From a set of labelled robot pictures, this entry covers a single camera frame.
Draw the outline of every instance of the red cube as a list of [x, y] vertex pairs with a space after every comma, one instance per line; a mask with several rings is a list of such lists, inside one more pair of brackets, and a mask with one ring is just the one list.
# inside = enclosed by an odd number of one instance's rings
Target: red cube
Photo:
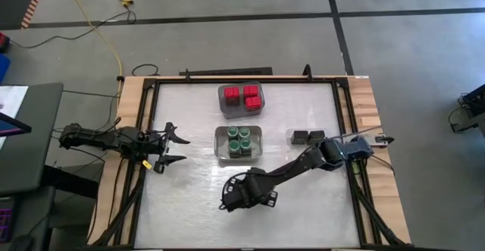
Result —
[[253, 96], [246, 99], [246, 110], [257, 111], [261, 108], [261, 98]]
[[239, 104], [239, 88], [238, 87], [224, 88], [224, 98], [226, 99], [226, 104], [228, 104], [228, 105], [238, 105]]
[[248, 97], [258, 96], [258, 86], [256, 85], [248, 85], [244, 86], [244, 98], [247, 99]]

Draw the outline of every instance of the concrete floor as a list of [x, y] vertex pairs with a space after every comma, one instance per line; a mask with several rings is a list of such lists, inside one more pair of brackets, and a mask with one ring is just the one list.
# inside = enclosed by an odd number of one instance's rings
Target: concrete floor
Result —
[[[92, 20], [123, 12], [117, 0], [80, 0]], [[336, 0], [339, 11], [485, 7], [485, 0]], [[135, 0], [138, 18], [329, 12], [328, 0]], [[83, 20], [72, 0], [41, 0], [33, 22]], [[485, 83], [485, 14], [343, 18], [354, 72], [369, 75], [387, 134], [412, 242], [482, 250], [485, 230], [485, 143], [474, 130], [457, 135], [447, 117], [456, 99]], [[6, 32], [28, 45], [86, 28]], [[125, 74], [155, 63], [179, 71], [272, 66], [275, 74], [345, 74], [331, 18], [153, 24], [101, 28], [121, 56]], [[95, 35], [13, 48], [4, 83], [64, 82], [65, 89], [116, 93], [114, 56]], [[110, 99], [64, 94], [57, 125], [98, 127]], [[89, 157], [52, 146], [49, 161], [81, 165]]]

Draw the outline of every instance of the warning stripe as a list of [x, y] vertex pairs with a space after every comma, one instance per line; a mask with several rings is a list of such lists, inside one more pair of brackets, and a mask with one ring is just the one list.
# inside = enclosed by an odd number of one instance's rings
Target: warning stripe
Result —
[[30, 21], [32, 20], [33, 14], [36, 11], [37, 5], [39, 4], [40, 0], [30, 0], [30, 5], [23, 16], [21, 29], [26, 29], [29, 27]]

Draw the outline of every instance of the gray tray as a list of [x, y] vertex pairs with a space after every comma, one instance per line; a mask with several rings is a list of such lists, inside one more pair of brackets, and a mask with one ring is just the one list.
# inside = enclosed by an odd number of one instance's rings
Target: gray tray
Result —
[[231, 158], [229, 157], [229, 149], [227, 146], [229, 145], [229, 141], [227, 139], [227, 126], [218, 127], [215, 129], [214, 134], [214, 154], [220, 160], [227, 160], [231, 162], [241, 161], [255, 161], [263, 154], [263, 138], [262, 138], [262, 130], [258, 126], [238, 126], [238, 127], [248, 127], [251, 131], [251, 135], [249, 139], [251, 140], [252, 144], [252, 154], [251, 156], [241, 156], [238, 158]]
[[[246, 107], [244, 105], [244, 95], [243, 95], [243, 87], [246, 85], [256, 85], [258, 87], [259, 91], [259, 97], [261, 97], [261, 108], [257, 111], [247, 111]], [[226, 105], [226, 101], [224, 99], [224, 88], [227, 87], [238, 87], [239, 88], [239, 105], [238, 106], [228, 106]], [[243, 117], [248, 117], [248, 116], [253, 116], [253, 115], [259, 115], [261, 114], [261, 111], [263, 111], [264, 108], [264, 94], [263, 94], [263, 88], [261, 87], [261, 84], [257, 81], [253, 82], [248, 82], [248, 83], [235, 83], [235, 84], [230, 84], [230, 85], [223, 85], [220, 86], [219, 89], [217, 89], [217, 94], [219, 95], [219, 106], [221, 107], [221, 111], [224, 114], [224, 117], [226, 119], [231, 119], [231, 118], [243, 118]]]

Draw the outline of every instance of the green cylinder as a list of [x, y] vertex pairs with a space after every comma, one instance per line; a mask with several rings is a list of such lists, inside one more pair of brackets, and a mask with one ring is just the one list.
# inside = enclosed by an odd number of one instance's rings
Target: green cylinder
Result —
[[249, 138], [250, 134], [251, 134], [251, 131], [249, 130], [248, 127], [241, 127], [239, 129], [239, 138]]
[[238, 140], [238, 133], [239, 129], [237, 127], [231, 126], [227, 128], [227, 138], [229, 139], [229, 141]]
[[241, 147], [239, 145], [239, 141], [231, 140], [229, 142], [229, 157], [231, 158], [239, 158], [241, 156]]
[[239, 146], [241, 148], [241, 155], [251, 156], [251, 154], [252, 154], [251, 140], [249, 140], [248, 138], [242, 138], [239, 141]]

